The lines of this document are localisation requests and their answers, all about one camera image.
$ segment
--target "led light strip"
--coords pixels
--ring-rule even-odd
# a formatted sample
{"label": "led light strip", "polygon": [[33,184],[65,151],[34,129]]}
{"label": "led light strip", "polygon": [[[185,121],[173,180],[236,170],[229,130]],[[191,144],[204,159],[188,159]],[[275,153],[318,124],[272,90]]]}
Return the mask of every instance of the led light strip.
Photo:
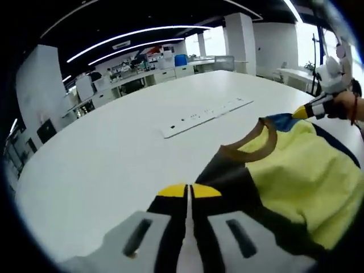
{"label": "led light strip", "polygon": [[89,65],[93,65],[94,63],[97,63],[98,61],[101,61],[101,60],[103,60],[103,59],[105,59],[105,58],[108,58],[108,57],[110,57],[110,56],[113,56],[113,55],[115,55],[115,54],[121,53],[121,52],[123,52],[123,51],[130,50],[130,49],[133,49],[133,48],[143,47],[143,46],[147,46],[147,45],[149,45],[149,44],[159,44],[159,43],[166,43],[166,42],[172,42],[172,41],[182,41],[182,40],[184,40],[184,39],[183,39],[183,38],[175,38],[175,39],[160,40],[160,41],[154,41],[154,42],[145,43],[145,44],[138,44],[138,45],[134,45],[134,46],[132,46],[132,47],[124,48],[124,49],[122,49],[122,50],[119,50],[119,51],[113,52],[113,53],[111,53],[111,54],[108,54],[108,55],[106,55],[106,56],[104,56],[104,57],[101,57],[100,59],[97,59],[97,60],[95,60],[95,61],[93,61],[93,62],[89,63]]}
{"label": "led light strip", "polygon": [[291,12],[293,13],[293,15],[296,17],[296,20],[299,23],[303,23],[298,11],[296,10],[296,8],[294,7],[294,5],[292,4],[292,2],[290,0],[283,0],[284,3],[286,3],[286,5],[288,6],[288,8],[291,10]]}
{"label": "led light strip", "polygon": [[105,40],[105,41],[102,41],[98,44],[95,44],[83,51],[81,51],[80,53],[74,55],[72,58],[68,59],[67,62],[70,63],[71,61],[73,61],[74,59],[80,57],[81,55],[85,54],[86,52],[90,51],[91,49],[94,49],[96,47],[99,47],[103,44],[106,44],[110,41],[113,41],[113,40],[116,40],[116,39],[119,39],[119,38],[123,38],[123,37],[127,37],[127,36],[130,36],[130,35],[134,35],[134,34],[138,34],[138,33],[143,33],[143,32],[147,32],[147,31],[153,31],[153,30],[168,30],[168,29],[172,29],[172,28],[201,28],[203,30],[210,30],[210,29],[213,29],[213,27],[205,27],[205,26],[165,26],[165,27],[151,27],[151,28],[145,28],[144,30],[136,30],[136,31],[133,31],[133,32],[129,32],[129,33],[126,33],[126,34],[122,34],[122,35],[118,35],[118,36],[115,36],[115,37],[112,37],[108,40]]}
{"label": "led light strip", "polygon": [[227,2],[227,3],[233,4],[233,5],[237,6],[237,7],[240,7],[242,9],[244,9],[244,10],[246,10],[246,11],[254,14],[256,17],[258,17],[258,19],[252,19],[252,21],[260,21],[260,20],[263,20],[263,17],[261,17],[258,13],[255,13],[252,10],[248,9],[247,7],[244,7],[244,6],[242,6],[242,5],[238,4],[238,3],[235,3],[232,0],[224,0],[224,1]]}
{"label": "led light strip", "polygon": [[13,125],[11,126],[10,134],[9,134],[9,135],[11,135],[11,133],[14,131],[14,128],[15,128],[15,125],[16,125],[17,121],[18,121],[18,119],[16,118],[16,119],[14,120]]}
{"label": "led light strip", "polygon": [[71,77],[70,75],[69,75],[69,76],[67,76],[65,79],[63,79],[63,80],[62,80],[62,82],[67,81],[70,77]]}

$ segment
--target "chair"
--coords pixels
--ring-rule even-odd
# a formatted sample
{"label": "chair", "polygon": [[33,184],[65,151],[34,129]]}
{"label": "chair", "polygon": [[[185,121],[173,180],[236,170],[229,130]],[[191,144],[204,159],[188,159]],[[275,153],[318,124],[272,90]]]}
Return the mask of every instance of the chair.
{"label": "chair", "polygon": [[215,56],[214,70],[235,70],[234,56]]}
{"label": "chair", "polygon": [[[287,68],[287,62],[284,61],[280,67],[281,68]],[[277,71],[273,71],[272,77],[273,77],[274,81],[277,81],[277,82],[279,82],[281,84],[284,83],[284,77],[283,77],[282,73],[277,72]]]}

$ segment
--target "white pillar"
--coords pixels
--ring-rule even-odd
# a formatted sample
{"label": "white pillar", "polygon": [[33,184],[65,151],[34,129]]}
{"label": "white pillar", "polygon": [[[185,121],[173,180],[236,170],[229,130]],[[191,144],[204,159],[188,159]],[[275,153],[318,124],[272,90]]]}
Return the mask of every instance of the white pillar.
{"label": "white pillar", "polygon": [[182,42],[174,44],[173,47],[175,48],[175,55],[177,54],[187,55],[186,42],[184,40]]}
{"label": "white pillar", "polygon": [[56,131],[63,128],[66,90],[62,82],[58,49],[38,45],[16,74],[16,96],[29,137],[37,149],[42,146],[37,130],[48,118]]}
{"label": "white pillar", "polygon": [[200,55],[206,57],[204,34],[200,33],[197,35],[197,37],[198,37],[198,46],[200,47]]}
{"label": "white pillar", "polygon": [[229,55],[236,61],[248,61],[248,74],[256,75],[255,38],[251,18],[242,13],[225,17]]}
{"label": "white pillar", "polygon": [[222,30],[224,31],[224,40],[225,40],[225,49],[226,49],[226,54],[229,55],[229,41],[228,41],[228,32],[226,30],[226,27],[222,28]]}

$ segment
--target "black fabric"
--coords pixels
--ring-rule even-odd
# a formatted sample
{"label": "black fabric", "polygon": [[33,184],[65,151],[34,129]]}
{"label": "black fabric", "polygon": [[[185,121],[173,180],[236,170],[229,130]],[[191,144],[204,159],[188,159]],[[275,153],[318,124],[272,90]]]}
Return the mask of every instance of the black fabric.
{"label": "black fabric", "polygon": [[311,240],[305,225],[294,224],[263,206],[249,170],[243,164],[217,153],[196,183],[221,192],[231,211],[241,210],[272,231],[277,245],[285,251],[313,259],[326,255],[327,251]]}
{"label": "black fabric", "polygon": [[348,157],[350,157],[352,159],[352,161],[354,162],[354,164],[358,168],[360,168],[360,164],[359,164],[358,159],[355,157],[355,155],[348,148],[345,147],[345,145],[343,145],[339,140],[337,140],[335,137],[330,135],[328,132],[326,132],[321,127],[319,127],[319,126],[317,126],[315,124],[312,124],[312,125],[315,128],[316,134],[319,137],[323,137],[332,147],[338,149],[339,151],[343,152]]}
{"label": "black fabric", "polygon": [[192,190],[193,234],[201,255],[204,272],[225,272],[217,238],[208,220],[208,216],[231,212],[226,210],[221,196],[195,198]]}
{"label": "black fabric", "polygon": [[364,245],[364,200],[353,223],[335,248],[310,272],[362,272]]}
{"label": "black fabric", "polygon": [[187,186],[183,197],[156,196],[148,212],[170,215],[171,219],[160,241],[154,272],[176,272],[178,257],[186,233]]}

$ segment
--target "table surface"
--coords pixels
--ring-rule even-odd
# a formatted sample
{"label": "table surface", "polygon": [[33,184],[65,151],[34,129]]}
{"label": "table surface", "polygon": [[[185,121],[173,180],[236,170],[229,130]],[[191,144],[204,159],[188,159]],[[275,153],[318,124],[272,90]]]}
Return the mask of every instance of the table surface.
{"label": "table surface", "polygon": [[[161,125],[220,106],[253,103],[169,139]],[[157,84],[92,111],[64,128],[25,165],[15,201],[31,233],[55,261],[88,255],[107,231],[146,210],[164,187],[193,183],[221,144],[244,137],[258,117],[293,112],[312,97],[241,73],[214,71]],[[313,120],[364,166],[359,130]]]}
{"label": "table surface", "polygon": [[286,74],[290,77],[305,81],[309,84],[311,84],[313,81],[313,76],[307,73],[306,71],[291,69],[291,68],[278,68],[277,71]]}

